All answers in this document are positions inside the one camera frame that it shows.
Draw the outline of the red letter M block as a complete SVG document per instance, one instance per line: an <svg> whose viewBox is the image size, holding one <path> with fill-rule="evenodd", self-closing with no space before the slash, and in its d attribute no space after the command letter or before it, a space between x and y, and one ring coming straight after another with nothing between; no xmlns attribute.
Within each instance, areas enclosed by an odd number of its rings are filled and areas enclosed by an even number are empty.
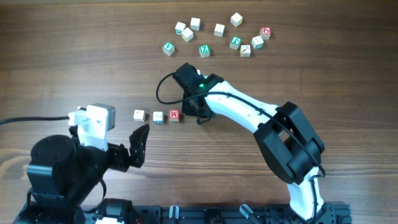
<svg viewBox="0 0 398 224"><path fill-rule="evenodd" d="M179 122L180 120L179 110L169 110L169 120L173 122Z"/></svg>

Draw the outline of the white block blue side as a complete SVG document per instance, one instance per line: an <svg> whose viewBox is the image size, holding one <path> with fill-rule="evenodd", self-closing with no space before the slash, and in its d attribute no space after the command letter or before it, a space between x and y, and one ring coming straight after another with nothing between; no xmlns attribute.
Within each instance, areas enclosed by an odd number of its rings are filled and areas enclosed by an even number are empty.
<svg viewBox="0 0 398 224"><path fill-rule="evenodd" d="M155 111L153 112L153 122L155 124L163 124L164 123L164 114L162 111Z"/></svg>

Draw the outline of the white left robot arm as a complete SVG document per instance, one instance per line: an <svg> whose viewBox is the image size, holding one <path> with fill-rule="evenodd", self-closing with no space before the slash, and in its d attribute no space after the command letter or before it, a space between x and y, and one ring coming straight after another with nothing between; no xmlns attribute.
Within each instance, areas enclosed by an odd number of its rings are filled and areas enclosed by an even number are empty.
<svg viewBox="0 0 398 224"><path fill-rule="evenodd" d="M32 187L15 223L142 223L130 200L103 197L90 209L81 204L97 184L105 184L108 169L126 172L143 165L149 130L148 124L137 128L129 148L108 144L107 151L82 146L76 127L69 129L70 136L41 139L31 150L27 175Z"/></svg>

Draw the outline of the blue sided letter block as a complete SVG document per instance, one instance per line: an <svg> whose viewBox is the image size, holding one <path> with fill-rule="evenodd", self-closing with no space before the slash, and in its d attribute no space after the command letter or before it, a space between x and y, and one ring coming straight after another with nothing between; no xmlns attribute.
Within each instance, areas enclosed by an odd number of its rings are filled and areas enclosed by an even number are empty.
<svg viewBox="0 0 398 224"><path fill-rule="evenodd" d="M144 110L134 110L133 119L135 121L144 122L146 120L146 112Z"/></svg>

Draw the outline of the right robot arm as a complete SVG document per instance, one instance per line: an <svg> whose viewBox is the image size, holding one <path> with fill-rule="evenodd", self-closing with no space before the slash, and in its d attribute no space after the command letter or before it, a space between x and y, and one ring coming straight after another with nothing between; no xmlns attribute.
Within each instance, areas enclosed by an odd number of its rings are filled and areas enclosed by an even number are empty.
<svg viewBox="0 0 398 224"><path fill-rule="evenodd" d="M253 133L271 171L288 186L290 207L302 219L315 221L323 199L318 179L324 144L300 108L261 102L232 87L215 74L207 77L189 63L172 75L183 89L181 103L191 106L199 118L220 114Z"/></svg>

